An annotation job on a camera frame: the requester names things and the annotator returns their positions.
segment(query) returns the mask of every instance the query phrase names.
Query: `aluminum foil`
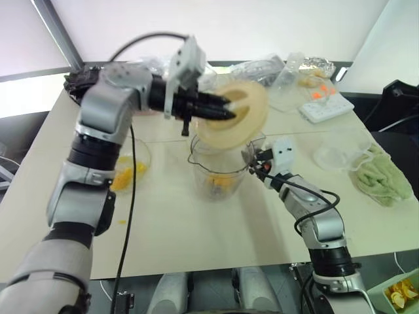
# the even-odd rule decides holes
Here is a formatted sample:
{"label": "aluminum foil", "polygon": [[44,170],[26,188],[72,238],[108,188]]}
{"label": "aluminum foil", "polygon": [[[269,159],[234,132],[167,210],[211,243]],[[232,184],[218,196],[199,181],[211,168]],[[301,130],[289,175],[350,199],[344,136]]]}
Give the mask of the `aluminum foil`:
{"label": "aluminum foil", "polygon": [[335,72],[335,65],[325,58],[306,57],[299,67],[302,74],[313,74],[324,79],[329,79]]}

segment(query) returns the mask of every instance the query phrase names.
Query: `electrical cord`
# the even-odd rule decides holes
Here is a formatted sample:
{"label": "electrical cord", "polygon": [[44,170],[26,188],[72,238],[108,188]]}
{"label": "electrical cord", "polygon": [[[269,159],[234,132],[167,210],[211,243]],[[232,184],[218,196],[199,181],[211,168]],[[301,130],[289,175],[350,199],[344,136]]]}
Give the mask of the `electrical cord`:
{"label": "electrical cord", "polygon": [[[126,49],[130,48],[132,45],[139,43],[140,41],[143,41],[145,39],[153,38],[153,37],[174,37],[178,39],[183,39],[184,41],[188,38],[185,35],[178,34],[178,33],[172,33],[169,31],[166,32],[156,32],[156,33],[148,33],[139,37],[136,37],[126,43],[124,46],[119,48],[117,52],[115,52],[112,57],[109,59],[110,62],[115,61],[117,57],[119,57]],[[125,240],[124,240],[124,247],[122,248],[122,253],[119,260],[119,266],[118,266],[118,272],[117,276],[115,277],[115,285],[113,287],[113,297],[111,300],[111,314],[115,313],[115,308],[117,306],[117,294],[118,294],[118,288],[119,288],[119,281],[120,281],[120,275],[122,273],[122,267],[124,265],[125,255],[126,255],[126,249],[128,247],[128,240],[130,238],[130,231],[131,231],[131,222],[132,222],[132,213],[134,210],[134,202],[136,199],[136,181],[137,181],[137,162],[136,162],[136,140],[134,137],[134,129],[132,125],[130,126],[131,131],[131,138],[132,138],[132,160],[133,160],[133,183],[132,183],[132,197],[131,197],[131,205],[130,205],[130,214],[128,217],[127,227],[126,227],[126,234],[125,234]]]}
{"label": "electrical cord", "polygon": [[399,260],[397,259],[397,252],[394,252],[394,262],[402,273],[406,273],[405,270],[399,264]]}
{"label": "electrical cord", "polygon": [[258,169],[255,169],[255,168],[253,168],[253,170],[254,170],[254,172],[255,173],[258,173],[258,174],[260,174],[260,175],[262,175],[262,176],[264,176],[264,177],[266,177],[266,178],[269,178],[269,179],[272,179],[272,180],[275,180],[275,181],[278,181],[278,182],[281,182],[281,183],[283,183],[283,184],[288,184],[288,185],[291,185],[291,186],[294,186],[295,188],[299,188],[299,189],[301,189],[301,190],[304,190],[304,191],[306,191],[306,192],[308,192],[308,193],[310,193],[310,194],[312,194],[312,195],[314,195],[315,197],[317,197],[317,198],[319,198],[319,199],[321,199],[322,201],[324,201],[326,204],[327,204],[327,206],[325,207],[325,208],[323,208],[323,209],[320,209],[319,211],[315,211],[315,212],[313,212],[313,213],[309,213],[309,214],[307,214],[307,215],[304,215],[304,216],[302,216],[302,217],[300,217],[299,219],[297,219],[296,221],[295,221],[295,223],[294,223],[294,229],[295,229],[295,231],[301,236],[302,234],[301,234],[301,231],[298,229],[298,227],[299,227],[299,224],[302,222],[302,221],[304,221],[304,220],[306,220],[306,219],[308,219],[308,218],[311,218],[311,217],[313,217],[313,216],[316,216],[316,215],[318,215],[318,214],[322,214],[322,213],[324,213],[324,212],[326,212],[326,211],[328,211],[328,210],[330,210],[330,209],[335,209],[335,207],[339,204],[339,202],[340,202],[340,197],[339,197],[339,195],[338,194],[336,194],[336,193],[333,193],[333,192],[330,192],[330,191],[326,191],[326,190],[321,190],[323,193],[326,193],[326,194],[329,194],[329,195],[332,195],[332,196],[334,196],[335,197],[335,201],[333,202],[333,203],[331,203],[327,198],[325,198],[324,196],[322,196],[321,194],[319,194],[319,193],[317,193],[317,192],[315,192],[315,191],[313,191],[313,190],[311,190],[311,189],[309,189],[309,188],[306,188],[305,186],[301,186],[301,185],[299,185],[299,184],[297,184],[297,183],[294,183],[294,182],[290,182],[290,181],[288,181],[288,180],[285,180],[285,179],[282,179],[282,178],[279,178],[279,177],[274,177],[274,176],[272,176],[272,175],[267,175],[266,173],[264,173],[264,172],[262,172],[262,171],[260,171],[260,170],[258,170]]}
{"label": "electrical cord", "polygon": [[313,273],[311,273],[307,277],[307,279],[304,281],[304,283],[301,286],[300,296],[299,296],[299,299],[300,299],[300,314],[304,314],[303,311],[302,311],[302,301],[304,300],[304,291],[306,290],[307,284],[311,281],[313,281]]}
{"label": "electrical cord", "polygon": [[379,101],[377,101],[377,103],[375,104],[375,106],[367,114],[367,116],[364,118],[364,120],[362,120],[362,123],[364,123],[365,125],[367,125],[367,122],[369,121],[369,119],[371,119],[371,117],[376,112],[376,110],[378,109],[378,107],[380,106],[380,104],[381,104],[381,99]]}
{"label": "electrical cord", "polygon": [[390,125],[382,128],[382,129],[380,129],[379,132],[388,131],[388,130],[390,130],[392,128],[395,128],[396,126],[399,126],[400,124],[403,124],[405,122],[409,122],[410,120],[414,120],[414,119],[418,119],[418,118],[419,118],[419,114],[414,114],[412,116],[407,116],[407,117],[405,117],[403,119],[400,119],[400,120],[398,120],[398,121],[396,121],[396,122],[394,122],[394,123],[392,123],[392,124],[390,124]]}
{"label": "electrical cord", "polygon": [[122,267],[124,265],[126,249],[128,247],[128,240],[130,238],[132,213],[134,212],[134,203],[136,200],[136,181],[137,181],[136,140],[134,136],[134,129],[132,126],[130,126],[130,131],[131,131],[131,140],[132,140],[132,163],[133,163],[132,171],[134,172],[133,177],[132,177],[133,181],[132,181],[131,206],[130,206],[130,214],[128,216],[128,222],[126,226],[124,247],[122,248],[122,253],[119,260],[118,272],[117,272],[117,276],[115,277],[115,285],[113,287],[112,300],[111,300],[111,314],[115,313],[115,308],[117,306],[117,294],[118,294],[118,288],[119,288],[120,275],[122,273]]}
{"label": "electrical cord", "polygon": [[9,159],[9,158],[7,158],[7,157],[0,156],[0,159],[7,160],[8,162],[12,162],[12,163],[14,163],[16,166],[20,167],[20,164],[19,164],[18,162],[15,162],[14,160],[11,160],[11,159]]}
{"label": "electrical cord", "polygon": [[188,38],[188,36],[185,36],[179,33],[172,33],[171,31],[148,33],[148,34],[136,37],[132,39],[131,41],[128,41],[124,46],[122,46],[117,52],[115,52],[112,55],[109,61],[115,61],[127,48],[130,48],[133,44],[136,44],[140,41],[143,41],[148,38],[153,38],[153,37],[174,37],[174,38],[183,39],[184,41]]}
{"label": "electrical cord", "polygon": [[102,280],[99,280],[99,282],[100,282],[100,287],[101,287],[101,289],[102,289],[103,293],[106,295],[106,297],[108,298],[108,300],[112,302],[112,298],[111,298],[111,296],[109,295],[109,293],[107,293],[107,291],[106,291],[105,287],[103,286],[103,282],[102,282]]}

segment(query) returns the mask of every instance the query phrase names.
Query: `white cable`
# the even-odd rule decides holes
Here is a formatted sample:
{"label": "white cable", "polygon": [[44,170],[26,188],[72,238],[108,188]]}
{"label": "white cable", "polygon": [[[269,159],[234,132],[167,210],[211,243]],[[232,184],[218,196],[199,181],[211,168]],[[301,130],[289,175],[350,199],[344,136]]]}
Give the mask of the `white cable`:
{"label": "white cable", "polygon": [[15,162],[14,160],[8,159],[7,157],[0,156],[0,159],[7,160],[8,162],[12,162],[12,163],[14,163],[15,165],[17,165],[18,167],[20,167],[20,164],[19,164],[18,162]]}
{"label": "white cable", "polygon": [[103,286],[102,280],[100,281],[100,287],[102,288],[103,293],[106,295],[106,297],[109,299],[109,301],[111,301],[111,302],[112,302],[112,298],[111,298],[111,296],[109,295],[109,293],[107,293],[107,291],[106,291],[105,287]]}
{"label": "white cable", "polygon": [[397,252],[394,252],[394,262],[397,265],[397,267],[401,270],[402,273],[406,273],[404,269],[400,266],[399,261],[397,260]]}

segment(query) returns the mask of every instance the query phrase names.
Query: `white wall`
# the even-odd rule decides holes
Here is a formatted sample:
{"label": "white wall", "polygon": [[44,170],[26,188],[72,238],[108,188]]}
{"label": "white wall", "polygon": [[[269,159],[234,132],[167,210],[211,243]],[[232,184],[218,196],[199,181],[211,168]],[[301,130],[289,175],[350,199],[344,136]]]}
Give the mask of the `white wall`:
{"label": "white wall", "polygon": [[0,0],[0,77],[68,67],[30,0]]}
{"label": "white wall", "polygon": [[[131,38],[170,30],[196,35],[208,60],[249,60],[302,51],[352,61],[388,0],[53,0],[85,61],[104,61]],[[155,40],[122,59],[168,55]]]}
{"label": "white wall", "polygon": [[395,79],[419,84],[418,0],[390,0],[338,87],[381,94]]}

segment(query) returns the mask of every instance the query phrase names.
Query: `gray floor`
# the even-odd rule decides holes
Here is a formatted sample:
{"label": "gray floor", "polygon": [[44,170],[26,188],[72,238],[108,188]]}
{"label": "gray floor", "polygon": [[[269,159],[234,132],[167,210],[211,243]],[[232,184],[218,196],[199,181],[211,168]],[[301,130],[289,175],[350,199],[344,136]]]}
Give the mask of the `gray floor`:
{"label": "gray floor", "polygon": [[[398,253],[399,263],[405,271],[419,266],[419,250]],[[361,262],[361,274],[366,288],[371,288],[386,279],[400,273],[395,265],[393,254],[355,258]],[[294,280],[288,265],[263,266],[271,282],[284,314],[298,313],[299,285]],[[194,290],[191,295],[190,310],[203,309],[234,309],[236,303],[231,286],[231,270],[211,270],[194,273]],[[120,290],[135,294],[135,306],[130,314],[146,312],[154,289],[160,279],[159,275],[123,278]],[[113,282],[103,281],[108,293],[112,293]],[[89,286],[92,294],[92,305],[89,314],[106,314],[110,302],[100,288],[99,281],[91,281]]]}

